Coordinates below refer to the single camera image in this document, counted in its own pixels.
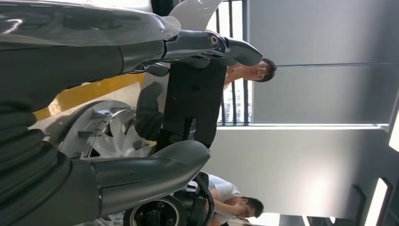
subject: gray robot arm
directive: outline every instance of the gray robot arm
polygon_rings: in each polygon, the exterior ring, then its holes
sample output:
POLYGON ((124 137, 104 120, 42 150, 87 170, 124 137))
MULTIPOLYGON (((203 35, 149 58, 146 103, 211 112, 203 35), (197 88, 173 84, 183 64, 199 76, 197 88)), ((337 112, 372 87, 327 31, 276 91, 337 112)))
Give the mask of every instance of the gray robot arm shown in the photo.
MULTIPOLYGON (((0 6, 0 10, 10 7, 0 6)), ((37 15, 44 10, 18 3, 12 7, 37 15)), ((76 8, 53 10, 56 11, 52 13, 63 15, 76 8)), ((32 112, 48 106, 61 91, 84 82, 148 70, 158 62, 189 59, 191 67, 198 68, 207 67, 207 63, 199 61, 214 64, 214 60, 223 63, 223 59, 229 59, 254 65, 262 58, 249 44, 211 32, 181 31, 172 39, 127 45, 3 44, 6 48, 0 51, 2 226, 70 226, 123 211, 182 188, 210 158, 205 145, 187 140, 168 145, 147 158, 70 160, 42 141, 41 130, 28 129, 36 122, 32 112)))

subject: plastic cover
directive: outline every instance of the plastic cover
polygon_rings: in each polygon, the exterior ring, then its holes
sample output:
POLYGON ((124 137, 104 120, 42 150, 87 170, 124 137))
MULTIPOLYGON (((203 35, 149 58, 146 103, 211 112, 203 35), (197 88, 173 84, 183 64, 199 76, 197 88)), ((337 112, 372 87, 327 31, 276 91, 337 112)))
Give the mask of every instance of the plastic cover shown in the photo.
POLYGON ((180 32, 180 23, 172 16, 160 17, 110 2, 113 1, 94 4, 86 0, 2 0, 0 42, 56 46, 127 45, 169 39, 180 32))

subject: person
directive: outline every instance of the person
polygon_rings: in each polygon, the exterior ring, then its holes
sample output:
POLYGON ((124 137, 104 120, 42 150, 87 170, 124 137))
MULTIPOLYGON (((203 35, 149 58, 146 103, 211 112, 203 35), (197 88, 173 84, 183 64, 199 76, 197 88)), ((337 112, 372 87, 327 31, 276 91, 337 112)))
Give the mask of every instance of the person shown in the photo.
POLYGON ((224 89, 226 89, 230 83, 238 79, 257 82, 269 81, 274 77, 276 70, 276 65, 266 58, 263 58, 262 61, 255 66, 244 66, 242 64, 230 66, 227 68, 224 89))
POLYGON ((232 183, 215 175, 209 176, 209 191, 215 203, 215 213, 208 226, 220 226, 235 217, 258 218, 263 213, 263 204, 255 198, 241 196, 232 183))

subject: light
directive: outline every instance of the light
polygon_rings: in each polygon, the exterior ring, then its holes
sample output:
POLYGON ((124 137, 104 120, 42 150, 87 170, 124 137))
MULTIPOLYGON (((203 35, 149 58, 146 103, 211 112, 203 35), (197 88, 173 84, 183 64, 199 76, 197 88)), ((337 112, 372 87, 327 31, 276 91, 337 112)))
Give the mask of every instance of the light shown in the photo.
POLYGON ((399 115, 396 116, 396 120, 392 125, 392 133, 391 137, 389 138, 389 146, 393 148, 395 151, 399 152, 399 125, 397 120, 399 119, 399 115))
POLYGON ((335 224, 335 217, 330 217, 331 223, 335 224))
POLYGON ((377 186, 375 187, 373 199, 371 200, 370 208, 368 209, 366 222, 364 226, 377 225, 387 192, 388 192, 388 185, 385 183, 383 179, 379 178, 377 186))
POLYGON ((302 219, 303 219, 303 223, 305 224, 305 226, 311 226, 311 225, 309 224, 309 220, 308 220, 308 217, 307 217, 307 216, 302 216, 302 219))
POLYGON ((261 226, 279 226, 280 214, 278 213, 262 213, 258 218, 248 218, 253 225, 261 226))

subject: young man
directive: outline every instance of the young man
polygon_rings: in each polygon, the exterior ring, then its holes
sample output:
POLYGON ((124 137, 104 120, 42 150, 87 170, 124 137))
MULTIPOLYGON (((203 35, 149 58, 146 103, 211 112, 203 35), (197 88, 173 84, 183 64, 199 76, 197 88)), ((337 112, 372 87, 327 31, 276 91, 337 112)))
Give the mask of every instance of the young man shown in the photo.
POLYGON ((209 190, 215 202, 215 214, 208 226, 220 226, 235 217, 259 217, 263 213, 262 202, 255 198, 243 197, 232 183, 208 175, 209 190))
POLYGON ((241 64, 230 66, 227 68, 224 89, 226 89, 230 83, 238 79, 257 82, 269 81, 274 77, 274 72, 276 70, 276 65, 266 58, 263 58, 262 61, 255 66, 244 66, 241 64))

